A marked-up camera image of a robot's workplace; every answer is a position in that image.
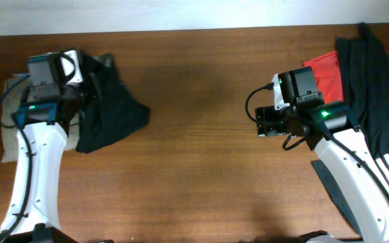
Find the black shorts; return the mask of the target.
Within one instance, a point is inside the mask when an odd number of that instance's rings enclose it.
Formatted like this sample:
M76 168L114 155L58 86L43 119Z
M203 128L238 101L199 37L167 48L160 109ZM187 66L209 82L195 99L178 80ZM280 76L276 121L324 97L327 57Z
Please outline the black shorts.
M115 144L149 123L151 109L138 102L121 80L113 55L81 52L85 80L97 81L100 96L86 105L76 145L78 153L92 153Z

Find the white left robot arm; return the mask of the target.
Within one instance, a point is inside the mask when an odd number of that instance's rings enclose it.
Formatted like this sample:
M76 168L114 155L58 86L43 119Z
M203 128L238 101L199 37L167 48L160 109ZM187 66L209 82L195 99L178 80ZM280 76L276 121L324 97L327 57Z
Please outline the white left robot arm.
M70 122L84 107L84 81L77 50L28 58L32 80L11 119L17 130L18 162L0 242L60 228L59 170Z

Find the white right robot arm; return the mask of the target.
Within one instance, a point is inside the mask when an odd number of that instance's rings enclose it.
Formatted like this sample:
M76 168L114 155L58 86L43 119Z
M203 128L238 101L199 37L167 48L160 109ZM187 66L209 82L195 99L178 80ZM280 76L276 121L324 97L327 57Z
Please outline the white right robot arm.
M311 67L275 74L263 89L273 92L274 105L249 116L258 135L307 143L336 180L362 241L389 242L389 185L349 106L325 103Z

